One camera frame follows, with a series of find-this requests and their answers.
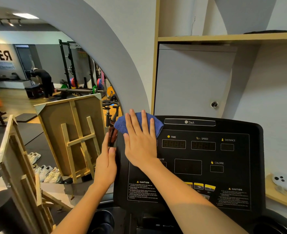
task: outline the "finger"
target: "finger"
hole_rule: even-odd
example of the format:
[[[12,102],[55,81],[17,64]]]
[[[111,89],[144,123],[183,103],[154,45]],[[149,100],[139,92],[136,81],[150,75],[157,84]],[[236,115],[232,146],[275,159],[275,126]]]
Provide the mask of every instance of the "finger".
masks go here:
[[[155,137],[155,126],[154,126],[154,119],[153,118],[150,119],[150,136],[154,139],[157,139]]]
[[[147,114],[146,114],[146,111],[145,111],[145,110],[142,110],[142,111],[141,111],[141,118],[142,118],[142,122],[141,122],[142,132],[143,132],[145,135],[149,135]]]
[[[133,109],[130,109],[129,113],[130,117],[132,118],[132,125],[136,135],[142,133],[135,111]]]
[[[107,132],[105,134],[104,140],[102,142],[102,150],[101,150],[101,154],[106,153],[108,151],[108,142],[109,142],[109,133]]]
[[[124,136],[124,141],[125,141],[125,150],[129,150],[130,149],[129,135],[127,133],[124,133],[123,136]]]
[[[133,125],[132,125],[132,120],[131,120],[130,115],[128,113],[125,114],[125,120],[126,120],[126,128],[127,128],[128,134],[130,136],[136,135],[134,128],[133,128]]]
[[[109,166],[116,165],[116,163],[115,163],[115,153],[116,153],[116,148],[111,147],[109,149]]]

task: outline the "arch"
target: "arch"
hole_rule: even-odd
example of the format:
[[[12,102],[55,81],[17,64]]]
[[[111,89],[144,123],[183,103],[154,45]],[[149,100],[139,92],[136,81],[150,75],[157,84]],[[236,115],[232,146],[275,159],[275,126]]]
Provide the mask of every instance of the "arch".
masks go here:
[[[30,13],[77,42],[110,80],[122,110],[145,109],[149,103],[129,53],[102,16],[83,0],[0,0],[0,6]]]

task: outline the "hand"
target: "hand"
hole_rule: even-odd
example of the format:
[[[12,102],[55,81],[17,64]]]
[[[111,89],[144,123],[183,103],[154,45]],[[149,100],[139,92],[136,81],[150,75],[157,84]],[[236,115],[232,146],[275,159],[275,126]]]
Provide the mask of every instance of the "hand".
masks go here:
[[[133,109],[125,114],[128,134],[124,134],[125,155],[132,165],[141,170],[157,159],[157,139],[155,137],[154,119],[150,119],[150,133],[148,129],[147,115],[141,111],[142,131]]]
[[[102,143],[102,153],[99,155],[96,161],[96,170],[94,177],[94,185],[107,189],[114,182],[116,176],[116,163],[115,163],[115,151],[116,148],[108,147],[109,133],[106,133],[104,141]]]

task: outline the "treadmill console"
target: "treadmill console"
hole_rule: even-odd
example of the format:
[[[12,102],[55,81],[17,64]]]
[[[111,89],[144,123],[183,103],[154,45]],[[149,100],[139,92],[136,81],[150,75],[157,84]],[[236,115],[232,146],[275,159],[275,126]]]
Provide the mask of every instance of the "treadmill console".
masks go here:
[[[157,157],[167,169],[241,226],[261,215],[265,208],[261,126],[218,118],[157,118],[164,124]],[[177,228],[160,193],[124,152],[119,134],[114,203],[133,215],[137,229]]]

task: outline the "wooden shelf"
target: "wooden shelf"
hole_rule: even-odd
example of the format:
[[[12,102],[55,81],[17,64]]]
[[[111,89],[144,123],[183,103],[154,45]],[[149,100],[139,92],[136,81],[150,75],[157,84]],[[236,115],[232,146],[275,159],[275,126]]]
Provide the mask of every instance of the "wooden shelf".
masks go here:
[[[276,185],[272,182],[271,178],[272,174],[268,175],[265,179],[266,196],[270,199],[273,199],[274,201],[277,201],[287,206],[287,192],[285,192],[284,195],[276,191],[275,189]]]
[[[159,37],[159,42],[287,43],[287,33]]]

